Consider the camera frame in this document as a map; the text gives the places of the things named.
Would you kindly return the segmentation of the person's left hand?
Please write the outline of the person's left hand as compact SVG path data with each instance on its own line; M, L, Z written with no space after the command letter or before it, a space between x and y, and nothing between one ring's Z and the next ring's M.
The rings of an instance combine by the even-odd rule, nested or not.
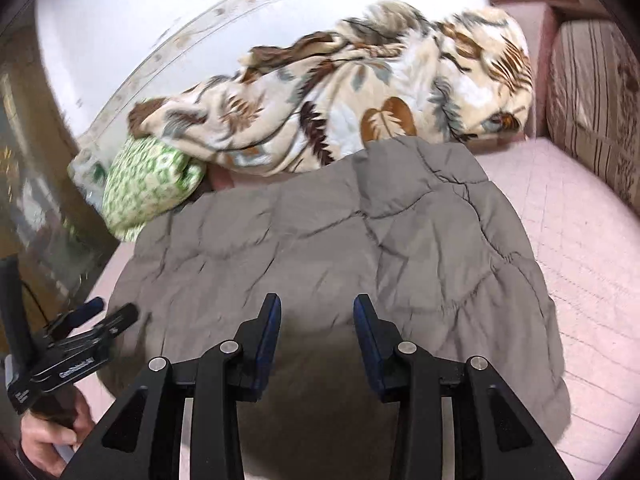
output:
M32 466L58 478L66 468L66 461L58 454L56 446L67 445L77 450L96 424L85 396L75 393L76 417L73 428L67 428L36 417L27 412L21 419L21 449Z

